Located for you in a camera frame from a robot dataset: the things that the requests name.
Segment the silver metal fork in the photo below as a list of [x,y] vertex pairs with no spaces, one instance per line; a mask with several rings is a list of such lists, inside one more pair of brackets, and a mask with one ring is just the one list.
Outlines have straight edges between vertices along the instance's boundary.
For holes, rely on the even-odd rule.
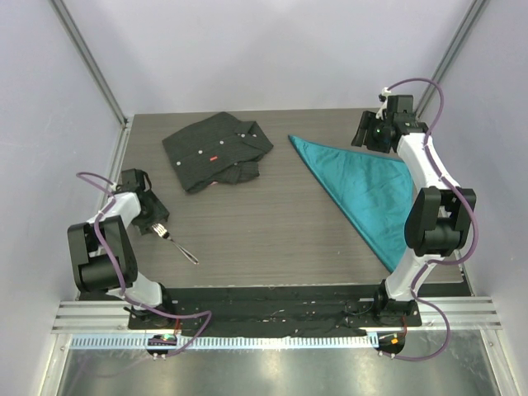
[[179,244],[170,234],[170,232],[166,229],[166,227],[160,223],[153,224],[151,226],[151,229],[162,239],[167,240],[172,245],[174,245],[178,251],[193,265],[199,265],[200,262],[197,259],[196,256],[194,256],[191,252],[189,252],[187,249],[185,249],[181,244]]

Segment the teal satin napkin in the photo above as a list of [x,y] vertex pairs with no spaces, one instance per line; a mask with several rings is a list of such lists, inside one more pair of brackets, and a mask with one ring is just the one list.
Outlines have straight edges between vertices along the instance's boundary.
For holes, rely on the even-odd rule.
[[394,271],[407,248],[404,225],[413,203],[414,185],[405,163],[293,135],[289,141],[387,271]]

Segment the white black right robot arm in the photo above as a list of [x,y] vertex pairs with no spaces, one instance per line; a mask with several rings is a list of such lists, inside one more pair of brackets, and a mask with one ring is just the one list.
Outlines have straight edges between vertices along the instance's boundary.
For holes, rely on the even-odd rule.
[[417,311],[417,292],[438,264],[467,241],[476,194],[448,173],[433,144],[431,130],[417,119],[413,96],[384,90],[377,111],[364,111],[352,140],[370,151],[394,151],[407,166],[417,197],[404,225],[407,244],[394,272],[375,292],[372,314],[389,326]]

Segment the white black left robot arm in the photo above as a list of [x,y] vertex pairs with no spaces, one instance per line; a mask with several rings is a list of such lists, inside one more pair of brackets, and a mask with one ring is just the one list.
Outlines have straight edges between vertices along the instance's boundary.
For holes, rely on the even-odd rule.
[[101,292],[131,305],[129,312],[159,329],[169,328],[176,310],[165,286],[140,273],[127,233],[134,226],[142,234],[167,240],[162,222],[169,212],[152,190],[148,173],[131,168],[120,181],[93,172],[76,177],[102,191],[104,206],[90,219],[68,227],[73,279],[82,293]]

